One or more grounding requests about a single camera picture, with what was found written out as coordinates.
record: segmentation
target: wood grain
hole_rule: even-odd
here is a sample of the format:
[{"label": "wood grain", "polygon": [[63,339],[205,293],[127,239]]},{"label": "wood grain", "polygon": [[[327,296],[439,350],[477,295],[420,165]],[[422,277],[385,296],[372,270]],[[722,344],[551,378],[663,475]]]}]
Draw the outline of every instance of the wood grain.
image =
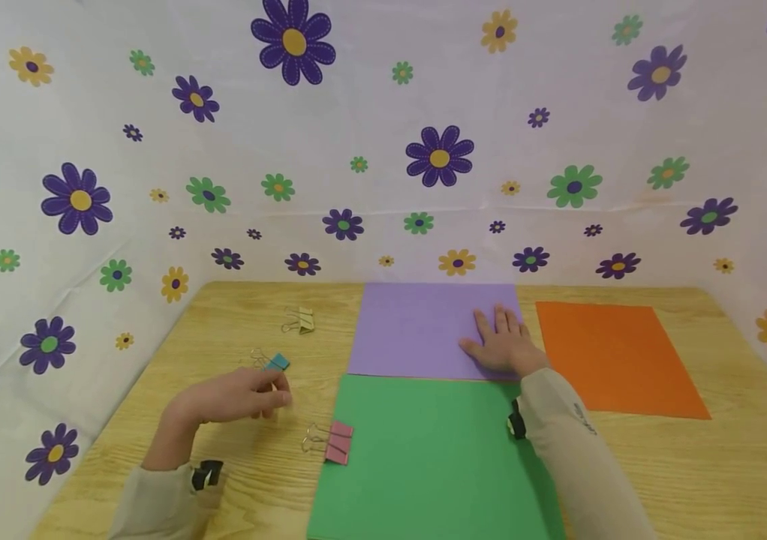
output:
[{"label": "wood grain", "polygon": [[[535,301],[655,308],[713,420],[594,412],[594,423],[662,539],[767,539],[767,368],[710,297],[697,289],[518,290],[539,344]],[[303,454],[299,442],[309,422],[331,419],[361,297],[359,284],[204,286],[32,538],[103,539],[163,405],[190,383],[250,365],[254,347],[291,361],[294,406],[274,421],[202,427],[192,459],[224,460],[230,474],[207,538],[305,538],[320,455]],[[284,308],[299,305],[314,309],[314,333],[282,334]]]}]

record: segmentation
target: green paper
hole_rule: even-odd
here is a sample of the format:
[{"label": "green paper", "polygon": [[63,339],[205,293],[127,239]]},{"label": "green paper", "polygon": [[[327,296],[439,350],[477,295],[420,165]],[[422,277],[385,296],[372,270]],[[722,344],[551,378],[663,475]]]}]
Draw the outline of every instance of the green paper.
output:
[{"label": "green paper", "polygon": [[308,537],[563,539],[549,473],[507,430],[518,394],[513,383],[344,375],[333,419],[354,428],[348,465],[324,463]]}]

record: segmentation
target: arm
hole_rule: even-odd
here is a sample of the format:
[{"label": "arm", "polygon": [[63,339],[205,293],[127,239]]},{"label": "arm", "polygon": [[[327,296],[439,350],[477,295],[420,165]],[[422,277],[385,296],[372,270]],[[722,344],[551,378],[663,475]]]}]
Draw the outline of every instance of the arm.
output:
[{"label": "arm", "polygon": [[495,307],[496,331],[474,312],[484,345],[459,345],[486,368],[522,378],[519,412],[526,437],[555,481],[578,539],[657,538],[639,497],[615,456],[588,419],[582,399],[545,353],[531,341],[516,314]]},{"label": "arm", "polygon": [[161,414],[143,462],[129,474],[108,539],[189,540],[197,524],[189,464],[197,429],[246,416],[269,419],[290,403],[279,370],[240,368],[180,392]]}]

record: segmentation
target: orange paper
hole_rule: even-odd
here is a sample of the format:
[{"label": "orange paper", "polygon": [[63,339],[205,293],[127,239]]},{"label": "orange paper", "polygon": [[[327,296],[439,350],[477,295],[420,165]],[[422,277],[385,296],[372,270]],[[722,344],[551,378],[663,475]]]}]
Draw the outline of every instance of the orange paper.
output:
[{"label": "orange paper", "polygon": [[710,419],[652,307],[537,302],[553,368],[591,410]]}]

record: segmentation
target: hand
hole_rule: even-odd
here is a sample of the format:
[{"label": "hand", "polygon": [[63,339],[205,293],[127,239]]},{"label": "hand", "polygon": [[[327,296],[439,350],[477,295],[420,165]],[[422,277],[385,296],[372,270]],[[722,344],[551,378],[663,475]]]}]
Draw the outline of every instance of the hand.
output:
[{"label": "hand", "polygon": [[519,318],[511,309],[495,305],[495,329],[479,309],[474,309],[474,319],[483,345],[464,337],[459,341],[459,347],[483,368],[515,371],[524,379],[534,371],[549,367],[549,358],[534,345],[527,326],[519,324]]},{"label": "hand", "polygon": [[290,385],[283,371],[247,367],[198,382],[174,398],[184,415],[198,424],[231,422],[248,416],[269,419],[274,409],[291,401]]}]

